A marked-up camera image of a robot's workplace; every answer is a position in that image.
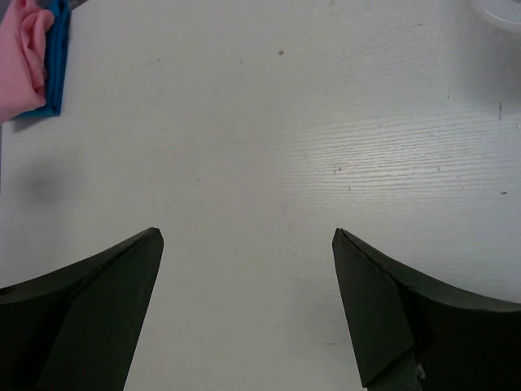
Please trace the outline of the pink t shirt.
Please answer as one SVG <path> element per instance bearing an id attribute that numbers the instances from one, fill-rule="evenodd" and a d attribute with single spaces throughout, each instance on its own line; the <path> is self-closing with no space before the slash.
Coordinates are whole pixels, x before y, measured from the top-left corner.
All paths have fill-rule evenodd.
<path id="1" fill-rule="evenodd" d="M 46 33 L 53 13 L 35 1 L 12 1 L 1 23 L 1 122 L 46 103 Z"/>

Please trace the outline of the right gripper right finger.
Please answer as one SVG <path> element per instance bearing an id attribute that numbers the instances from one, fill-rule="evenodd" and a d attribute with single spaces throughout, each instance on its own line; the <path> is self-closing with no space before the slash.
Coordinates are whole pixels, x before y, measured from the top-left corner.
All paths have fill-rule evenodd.
<path id="1" fill-rule="evenodd" d="M 519 389 L 519 304 L 456 288 L 343 229 L 332 248 L 365 389 Z"/>

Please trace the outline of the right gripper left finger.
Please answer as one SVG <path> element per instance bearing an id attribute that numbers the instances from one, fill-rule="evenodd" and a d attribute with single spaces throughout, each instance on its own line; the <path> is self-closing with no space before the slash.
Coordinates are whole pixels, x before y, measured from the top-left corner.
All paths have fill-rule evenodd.
<path id="1" fill-rule="evenodd" d="M 160 268 L 159 229 L 1 290 L 3 390 L 122 390 Z"/>

